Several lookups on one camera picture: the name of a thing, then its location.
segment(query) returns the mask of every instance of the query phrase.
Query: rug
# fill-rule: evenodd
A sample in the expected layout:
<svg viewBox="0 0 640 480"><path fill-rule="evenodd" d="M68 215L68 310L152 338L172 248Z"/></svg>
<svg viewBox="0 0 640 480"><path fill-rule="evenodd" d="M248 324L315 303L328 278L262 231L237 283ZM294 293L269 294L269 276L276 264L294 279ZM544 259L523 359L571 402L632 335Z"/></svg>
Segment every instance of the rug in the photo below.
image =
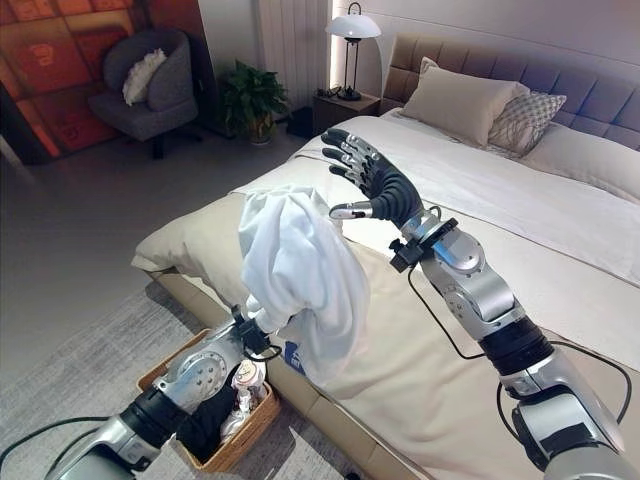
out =
<svg viewBox="0 0 640 480"><path fill-rule="evenodd" d="M121 412L138 395L138 378L202 328L160 285L149 284L115 312L71 337L30 374L3 386L0 450L61 419ZM197 472L171 439L137 478L340 480L348 472L361 474L322 433L282 403L274 423L231 472ZM64 446L94 426L65 425L18 447L6 459L2 479L42 480Z"/></svg>

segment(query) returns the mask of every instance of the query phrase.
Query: bed frame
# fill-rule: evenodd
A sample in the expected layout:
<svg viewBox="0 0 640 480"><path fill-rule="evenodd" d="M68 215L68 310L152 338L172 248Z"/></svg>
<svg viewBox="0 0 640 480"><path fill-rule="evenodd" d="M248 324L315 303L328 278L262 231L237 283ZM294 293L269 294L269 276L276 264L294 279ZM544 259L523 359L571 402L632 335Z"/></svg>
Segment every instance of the bed frame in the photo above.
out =
<svg viewBox="0 0 640 480"><path fill-rule="evenodd" d="M531 90L566 95L567 101L554 122L640 151L640 84L513 52L415 34L396 37L381 114L409 100L418 86L422 57L452 72L518 81Z"/></svg>
<svg viewBox="0 0 640 480"><path fill-rule="evenodd" d="M533 90L567 95L555 121L583 132L640 150L640 85L569 70L513 53L400 34L396 38L381 113L404 105L418 84L423 56L442 68L479 77L518 80ZM215 327L227 318L211 297L177 271L149 275L162 284L187 310ZM278 393L322 431L373 479L405 480L418 476L343 409L316 390L280 358L269 362L268 375Z"/></svg>

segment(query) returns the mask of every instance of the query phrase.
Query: white duvet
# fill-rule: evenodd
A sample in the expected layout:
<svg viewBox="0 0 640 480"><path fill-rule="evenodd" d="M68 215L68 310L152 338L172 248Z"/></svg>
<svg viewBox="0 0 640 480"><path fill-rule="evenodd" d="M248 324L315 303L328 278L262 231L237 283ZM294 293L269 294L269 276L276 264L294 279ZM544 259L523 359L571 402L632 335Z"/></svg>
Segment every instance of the white duvet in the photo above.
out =
<svg viewBox="0 0 640 480"><path fill-rule="evenodd" d="M640 370L639 206L384 118L358 117L341 128L382 152L426 203L460 217L536 323ZM297 183L314 186L329 205L362 199L328 173L324 146L312 140L238 191ZM344 222L344 234L385 253L398 236L376 220Z"/></svg>

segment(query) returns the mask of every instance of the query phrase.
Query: upholstered headboard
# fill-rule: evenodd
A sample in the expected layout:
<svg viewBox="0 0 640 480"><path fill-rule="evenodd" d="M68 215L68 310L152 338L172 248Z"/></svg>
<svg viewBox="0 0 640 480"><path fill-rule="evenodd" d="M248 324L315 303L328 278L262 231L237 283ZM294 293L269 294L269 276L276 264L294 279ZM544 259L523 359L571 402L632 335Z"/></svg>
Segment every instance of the upholstered headboard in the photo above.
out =
<svg viewBox="0 0 640 480"><path fill-rule="evenodd" d="M380 113L409 100L418 85L423 56L452 72L515 80L531 90L566 95L554 122L640 150L640 84L416 34L396 37Z"/></svg>

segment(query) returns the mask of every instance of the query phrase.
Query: wicker basket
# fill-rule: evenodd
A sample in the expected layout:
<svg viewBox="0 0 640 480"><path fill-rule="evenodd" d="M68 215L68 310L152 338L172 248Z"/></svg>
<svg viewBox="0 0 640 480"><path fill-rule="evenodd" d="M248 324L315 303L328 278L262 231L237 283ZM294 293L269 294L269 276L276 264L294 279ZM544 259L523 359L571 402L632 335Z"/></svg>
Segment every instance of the wicker basket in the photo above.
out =
<svg viewBox="0 0 640 480"><path fill-rule="evenodd" d="M209 332L210 330L208 329L201 331L198 335L183 345L182 348L165 358L160 364L156 365L153 370L138 380L138 388L141 391L149 388L158 376L167 373L167 364L176 355L198 343ZM280 411L280 402L278 401L278 397L273 391L271 385L267 382L265 382L264 385L267 390L265 398L260 402L255 410L251 412L251 415L249 415L249 418L245 421L240 430L238 430L231 439L220 445L206 463L201 463L191 454L191 452L189 452L189 450L186 449L186 447L184 447L184 445L180 444L197 470L201 470L203 472L228 471L242 456L247 453L251 446L258 440L258 438L260 438L260 435L262 435L271 422L273 422Z"/></svg>

